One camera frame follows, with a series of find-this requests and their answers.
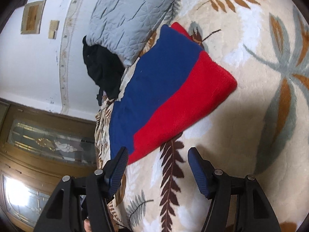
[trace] human hand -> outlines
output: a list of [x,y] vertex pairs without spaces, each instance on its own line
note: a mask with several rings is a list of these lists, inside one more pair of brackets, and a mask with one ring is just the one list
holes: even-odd
[[[118,232],[119,226],[116,224],[116,221],[114,220],[114,216],[112,214],[109,214],[109,217],[112,221],[115,232]],[[89,219],[86,219],[84,221],[84,228],[85,228],[86,232],[92,232]]]

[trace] patterned bedsheet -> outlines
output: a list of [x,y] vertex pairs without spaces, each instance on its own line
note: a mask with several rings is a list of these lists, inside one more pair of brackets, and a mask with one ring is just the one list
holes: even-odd
[[[282,231],[295,232],[309,212],[307,23],[291,0],[175,0],[163,23],[174,21],[236,78],[238,88],[210,115],[127,167],[109,204],[114,218],[133,231],[201,231],[210,202],[188,165],[187,152],[195,146],[229,175],[256,175]],[[120,97],[134,69],[127,69]],[[107,99],[97,115],[100,167],[109,159],[112,108]]]

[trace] wall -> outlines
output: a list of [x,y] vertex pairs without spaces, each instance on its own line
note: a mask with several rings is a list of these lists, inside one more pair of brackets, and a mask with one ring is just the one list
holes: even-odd
[[[86,34],[96,1],[86,2],[90,6],[86,17],[79,15],[83,27],[75,29],[75,32],[81,32],[80,35]],[[46,0],[40,34],[21,35],[20,27],[24,8],[21,7],[14,11],[0,35],[0,98],[37,109],[61,113],[60,45],[70,3],[71,0]],[[48,39],[50,20],[60,21],[56,39]],[[94,120],[99,110],[95,99],[98,87],[88,76],[82,61],[82,38],[76,41],[80,44],[70,47],[78,55],[78,60],[75,60],[75,65],[71,65],[68,70],[70,108],[66,114]],[[78,74],[78,79],[72,77],[71,74]],[[88,97],[91,95],[91,98],[83,100],[83,95],[88,95]]]

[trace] quilted stitching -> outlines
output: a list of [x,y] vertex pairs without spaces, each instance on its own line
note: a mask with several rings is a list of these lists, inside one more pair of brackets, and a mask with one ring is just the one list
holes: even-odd
[[100,44],[131,65],[173,0],[98,0],[86,42]]

